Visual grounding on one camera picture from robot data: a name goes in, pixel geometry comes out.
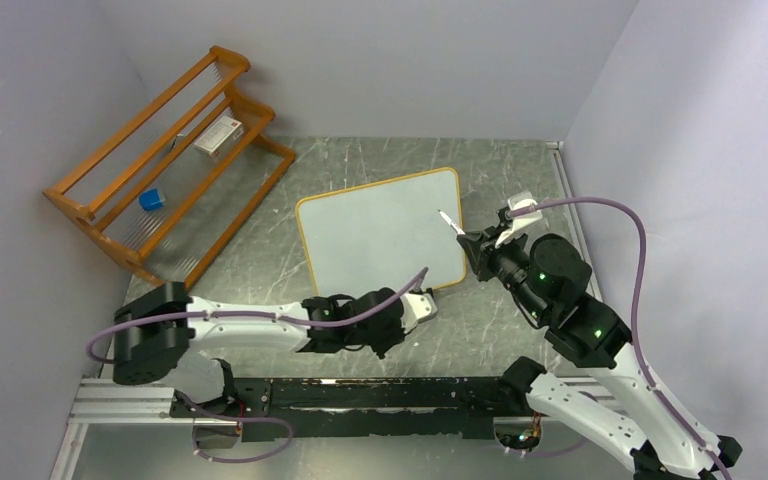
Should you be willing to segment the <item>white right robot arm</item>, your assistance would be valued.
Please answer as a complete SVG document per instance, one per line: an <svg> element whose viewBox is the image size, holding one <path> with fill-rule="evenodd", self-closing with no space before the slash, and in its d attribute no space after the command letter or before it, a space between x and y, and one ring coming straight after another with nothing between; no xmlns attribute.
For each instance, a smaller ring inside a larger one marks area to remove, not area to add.
<svg viewBox="0 0 768 480"><path fill-rule="evenodd" d="M458 234L473 273L481 281L497 279L553 349L621 407L607 408L520 357L499 381L508 412L530 408L561 421L636 479L711 479L737 463L742 447L736 439L714 434L678 404L665 404L674 396L644 374L629 326L587 293L592 269L569 241L546 234L533 243L521 236L500 244L501 232L492 227Z"/></svg>

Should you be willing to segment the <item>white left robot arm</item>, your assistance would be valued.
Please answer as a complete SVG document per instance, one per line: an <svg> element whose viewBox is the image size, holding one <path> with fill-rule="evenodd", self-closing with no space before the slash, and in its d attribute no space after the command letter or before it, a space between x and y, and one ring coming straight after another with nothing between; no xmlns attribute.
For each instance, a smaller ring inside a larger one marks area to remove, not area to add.
<svg viewBox="0 0 768 480"><path fill-rule="evenodd" d="M181 282L157 287L114 315L113 379L135 386L161 382L221 416L237 388L229 363L207 356L220 348L265 348L334 354L368 347L379 358L438 312L431 290L391 288L360 297L310 297L285 305L222 304L191 296Z"/></svg>

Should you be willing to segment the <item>yellow framed whiteboard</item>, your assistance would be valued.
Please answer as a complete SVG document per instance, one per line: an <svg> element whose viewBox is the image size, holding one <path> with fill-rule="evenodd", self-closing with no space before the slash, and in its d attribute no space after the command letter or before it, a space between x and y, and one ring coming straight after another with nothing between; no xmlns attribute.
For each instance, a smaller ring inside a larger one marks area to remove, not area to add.
<svg viewBox="0 0 768 480"><path fill-rule="evenodd" d="M317 294L360 296L463 281L467 264L448 219L462 221L459 177L441 167L301 199L297 225Z"/></svg>

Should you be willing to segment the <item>white marker pen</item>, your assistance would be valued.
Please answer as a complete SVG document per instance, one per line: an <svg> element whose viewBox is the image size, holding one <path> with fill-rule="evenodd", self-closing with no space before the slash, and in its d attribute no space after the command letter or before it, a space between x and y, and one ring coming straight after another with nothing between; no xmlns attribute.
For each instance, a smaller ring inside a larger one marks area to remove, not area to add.
<svg viewBox="0 0 768 480"><path fill-rule="evenodd" d="M458 225L446 212L439 210L438 214L444 221L444 223L456 234L456 235L464 235L465 231L462 229L460 225Z"/></svg>

